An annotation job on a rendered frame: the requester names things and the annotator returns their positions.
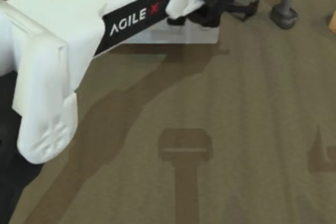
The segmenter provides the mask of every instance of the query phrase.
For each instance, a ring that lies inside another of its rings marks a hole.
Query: orange object
[[[336,11],[330,20],[329,29],[336,33]]]

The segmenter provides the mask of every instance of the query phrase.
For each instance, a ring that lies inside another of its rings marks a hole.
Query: robotic arm
[[[234,0],[0,0],[0,224],[73,138],[76,89],[95,57],[168,17],[217,27],[223,12],[249,17],[257,7],[258,0],[245,8]]]

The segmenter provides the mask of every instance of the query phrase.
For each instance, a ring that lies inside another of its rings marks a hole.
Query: white robotic arm
[[[45,163],[77,129],[79,87],[92,59],[170,14],[202,0],[8,0],[0,2],[0,74],[17,71],[13,109],[22,117],[17,146]]]

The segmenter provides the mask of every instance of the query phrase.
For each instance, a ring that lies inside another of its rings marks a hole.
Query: black label
[[[95,56],[167,18],[170,0],[137,0],[103,16],[105,33]]]

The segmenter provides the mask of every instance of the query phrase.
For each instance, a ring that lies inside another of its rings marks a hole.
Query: red letter x
[[[158,12],[158,10],[159,10],[159,4],[160,3],[157,2],[157,3],[153,4],[153,5],[151,5],[150,15],[153,15],[153,14],[155,14],[155,13]]]

